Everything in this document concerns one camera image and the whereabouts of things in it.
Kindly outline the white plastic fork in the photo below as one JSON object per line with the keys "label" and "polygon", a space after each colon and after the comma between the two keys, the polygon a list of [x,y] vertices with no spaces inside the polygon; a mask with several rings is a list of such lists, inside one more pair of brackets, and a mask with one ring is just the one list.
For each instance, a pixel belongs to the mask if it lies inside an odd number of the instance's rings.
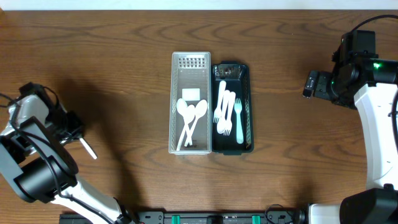
{"label": "white plastic fork", "polygon": [[213,113],[213,122],[214,123],[217,123],[221,117],[221,105],[222,105],[225,89],[226,89],[226,82],[224,80],[222,80],[222,81],[220,81],[219,89],[218,89],[217,106]]}
{"label": "white plastic fork", "polygon": [[228,97],[228,110],[227,110],[227,119],[226,119],[226,124],[225,124],[225,130],[224,130],[224,135],[229,136],[232,128],[232,121],[231,121],[231,116],[233,112],[233,105],[234,101],[236,98],[235,92],[231,91],[229,93]]}

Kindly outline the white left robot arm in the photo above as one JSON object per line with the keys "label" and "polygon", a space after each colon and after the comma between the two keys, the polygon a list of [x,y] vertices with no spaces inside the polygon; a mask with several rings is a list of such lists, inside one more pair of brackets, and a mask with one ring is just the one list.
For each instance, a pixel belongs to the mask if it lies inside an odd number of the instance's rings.
{"label": "white left robot arm", "polygon": [[6,97],[9,121],[1,131],[1,175],[24,201],[53,203],[77,212],[91,223],[131,223],[133,217],[115,198],[102,194],[79,175],[65,145],[84,139],[85,125],[67,111],[52,90],[29,82],[17,98]]}

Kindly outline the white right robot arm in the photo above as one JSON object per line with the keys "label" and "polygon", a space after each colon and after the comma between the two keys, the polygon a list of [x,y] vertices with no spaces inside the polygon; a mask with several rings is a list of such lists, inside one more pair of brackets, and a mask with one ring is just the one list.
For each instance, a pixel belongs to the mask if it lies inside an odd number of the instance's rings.
{"label": "white right robot arm", "polygon": [[312,70],[303,95],[357,110],[367,159],[365,191],[310,205],[308,222],[397,223],[397,62],[357,58],[333,73]]}

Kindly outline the clear plastic perforated basket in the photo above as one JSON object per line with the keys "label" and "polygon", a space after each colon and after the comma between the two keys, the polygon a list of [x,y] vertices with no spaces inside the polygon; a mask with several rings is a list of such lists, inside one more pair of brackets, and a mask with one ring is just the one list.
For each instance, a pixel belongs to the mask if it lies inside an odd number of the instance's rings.
{"label": "clear plastic perforated basket", "polygon": [[[203,155],[211,152],[211,54],[209,52],[174,52],[172,54],[169,153],[175,155]],[[199,101],[182,99],[183,88],[199,88],[200,100],[208,103],[192,135],[192,145],[184,146],[195,120]]]}

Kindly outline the pale green plastic fork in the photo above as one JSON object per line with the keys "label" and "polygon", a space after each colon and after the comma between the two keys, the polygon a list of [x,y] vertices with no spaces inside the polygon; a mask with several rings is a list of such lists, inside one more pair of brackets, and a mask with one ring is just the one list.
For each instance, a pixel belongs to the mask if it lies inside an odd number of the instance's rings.
{"label": "pale green plastic fork", "polygon": [[242,103],[239,98],[236,98],[235,100],[234,111],[236,113],[236,142],[238,144],[242,144],[244,142],[243,127],[241,122]]}

